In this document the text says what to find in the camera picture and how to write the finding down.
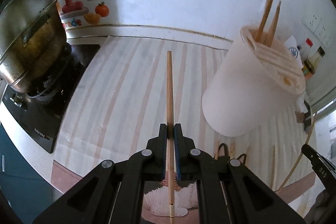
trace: white bottle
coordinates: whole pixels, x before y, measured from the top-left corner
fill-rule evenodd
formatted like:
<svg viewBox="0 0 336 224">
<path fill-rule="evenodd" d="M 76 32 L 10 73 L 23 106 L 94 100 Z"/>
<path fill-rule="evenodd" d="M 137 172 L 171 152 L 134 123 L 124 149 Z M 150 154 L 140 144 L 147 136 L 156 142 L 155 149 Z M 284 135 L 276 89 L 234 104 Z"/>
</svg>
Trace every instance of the white bottle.
<svg viewBox="0 0 336 224">
<path fill-rule="evenodd" d="M 313 42 L 309 38 L 306 39 L 305 43 L 297 46 L 297 48 L 300 51 L 300 56 L 301 56 L 302 63 L 307 59 L 307 57 L 310 53 L 310 48 L 312 46 L 313 46 Z"/>
</svg>

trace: striped mat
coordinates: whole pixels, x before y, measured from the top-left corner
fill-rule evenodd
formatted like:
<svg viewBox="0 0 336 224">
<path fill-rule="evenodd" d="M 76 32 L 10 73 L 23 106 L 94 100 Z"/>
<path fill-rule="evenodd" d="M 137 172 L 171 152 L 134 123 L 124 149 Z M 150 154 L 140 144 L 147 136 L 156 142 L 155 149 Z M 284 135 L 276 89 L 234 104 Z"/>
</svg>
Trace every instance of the striped mat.
<svg viewBox="0 0 336 224">
<path fill-rule="evenodd" d="M 202 94 L 226 51 L 153 38 L 108 37 L 85 71 L 58 135 L 54 159 L 80 176 L 102 160 L 127 160 L 156 137 L 166 122 L 166 53 L 172 51 L 174 119 L 196 147 L 214 154 L 215 144 L 247 153 L 247 166 L 274 187 L 294 164 L 306 133 L 296 123 L 294 104 L 251 132 L 236 138 L 218 135 L 201 111 Z M 303 159 L 292 183 L 311 172 Z"/>
</svg>

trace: electrical outlet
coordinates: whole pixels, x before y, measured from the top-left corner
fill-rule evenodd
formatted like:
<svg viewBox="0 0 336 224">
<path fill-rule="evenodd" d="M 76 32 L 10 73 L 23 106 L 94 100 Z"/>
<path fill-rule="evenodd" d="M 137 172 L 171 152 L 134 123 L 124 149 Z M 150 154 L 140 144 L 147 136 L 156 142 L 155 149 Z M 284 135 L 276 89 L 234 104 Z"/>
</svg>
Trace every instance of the electrical outlet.
<svg viewBox="0 0 336 224">
<path fill-rule="evenodd" d="M 330 47 L 330 44 L 332 42 L 332 37 L 330 34 L 327 33 L 327 35 L 325 36 L 325 38 L 322 41 L 322 45 L 326 48 Z"/>
<path fill-rule="evenodd" d="M 318 38 L 320 42 L 322 42 L 327 35 L 325 26 L 326 26 L 325 23 L 321 21 L 314 32 L 314 35 Z"/>
<path fill-rule="evenodd" d="M 307 12 L 302 18 L 302 23 L 305 25 L 312 33 L 315 32 L 318 25 L 320 24 L 322 18 L 314 12 Z"/>
</svg>

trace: gas stove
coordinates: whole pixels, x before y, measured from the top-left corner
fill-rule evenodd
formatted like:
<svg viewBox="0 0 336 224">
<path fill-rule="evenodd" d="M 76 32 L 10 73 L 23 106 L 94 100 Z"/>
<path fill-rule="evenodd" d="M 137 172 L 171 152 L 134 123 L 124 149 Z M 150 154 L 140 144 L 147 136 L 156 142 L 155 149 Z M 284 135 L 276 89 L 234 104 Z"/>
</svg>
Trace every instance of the gas stove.
<svg viewBox="0 0 336 224">
<path fill-rule="evenodd" d="M 89 63 L 100 49 L 97 44 L 67 44 L 47 75 L 34 83 L 30 93 L 7 86 L 3 103 L 26 133 L 52 153 L 70 99 Z"/>
</svg>

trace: blue cabinet door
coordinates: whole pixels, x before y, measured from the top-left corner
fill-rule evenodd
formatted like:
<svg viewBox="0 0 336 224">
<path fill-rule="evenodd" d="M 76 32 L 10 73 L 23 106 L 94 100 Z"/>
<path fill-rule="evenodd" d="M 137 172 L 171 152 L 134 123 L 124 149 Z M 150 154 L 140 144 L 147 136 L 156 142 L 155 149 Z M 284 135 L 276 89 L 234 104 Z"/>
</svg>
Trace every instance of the blue cabinet door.
<svg viewBox="0 0 336 224">
<path fill-rule="evenodd" d="M 4 196 L 21 221 L 31 224 L 35 217 L 52 204 L 53 187 L 23 158 L 2 125 L 0 166 L 0 186 Z"/>
</svg>

